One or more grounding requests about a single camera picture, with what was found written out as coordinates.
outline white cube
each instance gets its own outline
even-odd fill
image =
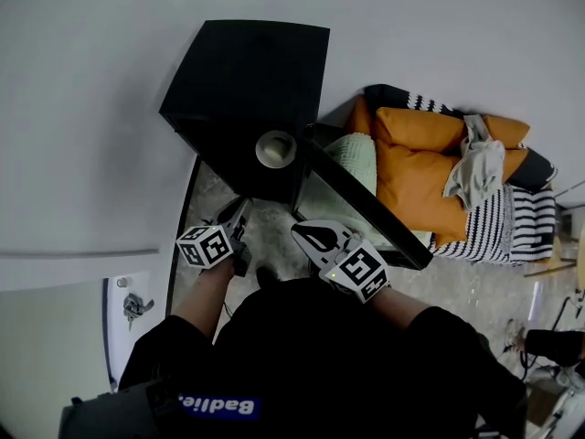
[[[388,265],[374,246],[363,241],[331,270],[323,269],[324,279],[335,290],[365,303],[389,281]]]
[[[194,226],[176,240],[179,251],[187,265],[196,268],[211,268],[234,251],[223,227]]]

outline striped blanket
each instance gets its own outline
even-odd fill
[[[552,255],[555,199],[552,190],[531,193],[503,186],[469,213],[467,242],[452,242],[430,250],[434,255],[471,262],[519,265]]]

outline gray cloth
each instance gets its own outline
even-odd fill
[[[505,149],[494,140],[481,115],[465,115],[467,138],[461,142],[461,161],[455,165],[442,191],[444,197],[458,195],[471,211],[502,188]]]

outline concrete floor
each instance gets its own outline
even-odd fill
[[[210,218],[235,195],[221,179],[202,164],[189,204],[186,227],[199,220]],[[268,262],[283,280],[307,275],[308,259],[291,237],[294,218],[277,203],[256,200],[244,240],[248,243],[253,260],[244,278],[235,277],[230,284],[226,302],[233,311],[244,298],[258,289],[255,268]],[[501,356],[505,342],[505,325],[508,319],[517,318],[527,327],[551,328],[563,299],[574,294],[575,270],[568,270],[540,278],[524,278],[525,273],[541,269],[542,265],[527,264],[504,267],[490,263],[468,262],[434,258],[422,272],[390,268],[391,284],[406,294],[447,309],[484,333],[492,351],[500,361],[516,374],[522,373],[517,356]],[[179,260],[176,270],[173,306],[196,280],[198,271]],[[528,316],[539,283],[537,303],[533,317]],[[585,316],[575,318],[576,310],[569,304],[558,324],[559,329],[582,328]],[[228,321],[223,311],[219,328]]]

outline blue logo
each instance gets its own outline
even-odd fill
[[[189,416],[215,420],[257,421],[261,399],[179,395],[183,411]]]

